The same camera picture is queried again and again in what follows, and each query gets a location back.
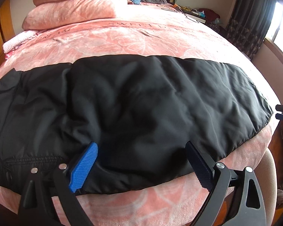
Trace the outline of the black pants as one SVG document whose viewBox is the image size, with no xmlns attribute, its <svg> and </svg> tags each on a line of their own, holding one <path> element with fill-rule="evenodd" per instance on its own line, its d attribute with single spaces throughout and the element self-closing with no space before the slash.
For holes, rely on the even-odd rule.
<svg viewBox="0 0 283 226">
<path fill-rule="evenodd" d="M 16 193 L 92 142 L 79 194 L 141 190 L 192 173 L 191 141 L 215 161 L 256 136 L 273 111 L 238 66 L 170 56 L 82 58 L 0 79 L 0 186 Z"/>
</svg>

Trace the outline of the dark patterned curtain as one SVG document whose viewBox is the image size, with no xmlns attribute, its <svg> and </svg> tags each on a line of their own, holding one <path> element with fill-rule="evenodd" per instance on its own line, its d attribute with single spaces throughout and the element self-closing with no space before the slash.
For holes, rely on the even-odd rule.
<svg viewBox="0 0 283 226">
<path fill-rule="evenodd" d="M 275 5 L 276 0 L 236 0 L 226 39 L 251 60 L 269 30 Z"/>
</svg>

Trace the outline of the red cloth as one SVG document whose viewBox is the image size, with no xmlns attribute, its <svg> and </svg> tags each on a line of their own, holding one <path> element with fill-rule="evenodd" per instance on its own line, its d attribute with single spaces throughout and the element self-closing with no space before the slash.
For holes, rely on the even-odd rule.
<svg viewBox="0 0 283 226">
<path fill-rule="evenodd" d="M 220 15 L 211 9 L 199 8 L 199 12 L 203 12 L 208 23 L 214 22 L 216 19 L 220 19 Z"/>
</svg>

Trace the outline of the pink bed cover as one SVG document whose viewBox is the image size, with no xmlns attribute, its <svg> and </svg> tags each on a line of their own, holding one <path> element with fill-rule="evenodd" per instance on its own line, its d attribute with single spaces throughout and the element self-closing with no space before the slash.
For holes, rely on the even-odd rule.
<svg viewBox="0 0 283 226">
<path fill-rule="evenodd" d="M 114 19 L 69 24 L 45 31 L 20 46 L 0 67 L 35 67 L 110 54 L 168 55 L 239 66 L 274 107 L 280 101 L 263 75 L 236 47 L 209 27 L 155 5 L 128 5 Z M 184 225 L 195 217 L 208 192 L 194 174 L 143 190 L 78 196 L 97 225 Z"/>
</svg>

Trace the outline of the pink white towel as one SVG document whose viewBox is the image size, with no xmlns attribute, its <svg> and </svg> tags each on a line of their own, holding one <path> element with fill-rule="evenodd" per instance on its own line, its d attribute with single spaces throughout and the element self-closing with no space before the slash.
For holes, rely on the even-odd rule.
<svg viewBox="0 0 283 226">
<path fill-rule="evenodd" d="M 20 45 L 31 40 L 38 35 L 37 30 L 23 31 L 20 34 L 14 36 L 2 45 L 4 58 L 7 60 Z"/>
</svg>

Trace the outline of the wooden wardrobe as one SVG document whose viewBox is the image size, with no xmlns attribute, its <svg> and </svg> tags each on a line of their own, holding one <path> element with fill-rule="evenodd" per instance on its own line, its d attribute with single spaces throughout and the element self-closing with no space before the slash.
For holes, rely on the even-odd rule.
<svg viewBox="0 0 283 226">
<path fill-rule="evenodd" d="M 5 0 L 0 7 L 0 66 L 5 61 L 3 44 L 14 36 L 10 0 Z"/>
</svg>

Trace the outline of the lower pink pillow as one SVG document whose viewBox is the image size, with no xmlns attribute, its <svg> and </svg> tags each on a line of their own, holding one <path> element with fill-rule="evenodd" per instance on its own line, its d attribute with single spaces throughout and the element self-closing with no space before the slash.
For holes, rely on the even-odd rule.
<svg viewBox="0 0 283 226">
<path fill-rule="evenodd" d="M 128 0 L 63 0 L 36 6 L 22 23 L 24 30 L 47 30 L 95 19 L 116 18 Z"/>
</svg>

